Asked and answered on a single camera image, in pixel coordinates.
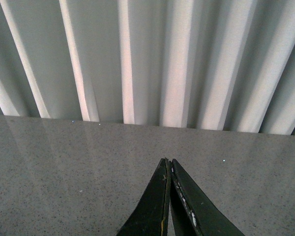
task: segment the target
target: gray floor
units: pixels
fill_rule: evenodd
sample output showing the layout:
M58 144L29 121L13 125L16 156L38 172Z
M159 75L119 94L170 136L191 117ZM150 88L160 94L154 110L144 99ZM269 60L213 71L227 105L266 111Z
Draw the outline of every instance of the gray floor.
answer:
M245 235L295 236L295 136L4 116L0 235L113 236L164 157Z

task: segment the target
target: speckled floor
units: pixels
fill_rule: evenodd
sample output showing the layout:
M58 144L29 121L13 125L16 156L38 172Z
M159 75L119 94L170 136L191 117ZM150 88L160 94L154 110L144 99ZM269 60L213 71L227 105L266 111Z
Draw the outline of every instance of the speckled floor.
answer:
M164 157L245 235L295 236L295 136L4 116L0 235L113 236Z

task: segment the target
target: dark green object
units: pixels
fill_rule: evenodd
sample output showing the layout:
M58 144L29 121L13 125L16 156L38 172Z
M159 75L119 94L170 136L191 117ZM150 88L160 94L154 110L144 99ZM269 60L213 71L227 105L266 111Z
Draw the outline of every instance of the dark green object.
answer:
M244 234L232 224L210 201L190 175L178 163L172 161L172 189L177 192L176 197L171 194L171 199L179 198L188 219L194 230L190 233L188 225L175 224L174 217L182 214L182 208L173 206L173 222L176 236L244 236Z
M166 236L171 173L168 159L161 159L137 207L117 236Z
M176 236L244 236L175 159L161 159L117 236L166 236L170 200Z

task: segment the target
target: white curtain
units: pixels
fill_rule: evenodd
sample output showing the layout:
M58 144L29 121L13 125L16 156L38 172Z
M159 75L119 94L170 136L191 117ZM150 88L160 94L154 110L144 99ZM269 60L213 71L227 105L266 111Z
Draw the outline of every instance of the white curtain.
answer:
M295 134L295 0L0 0L0 114Z

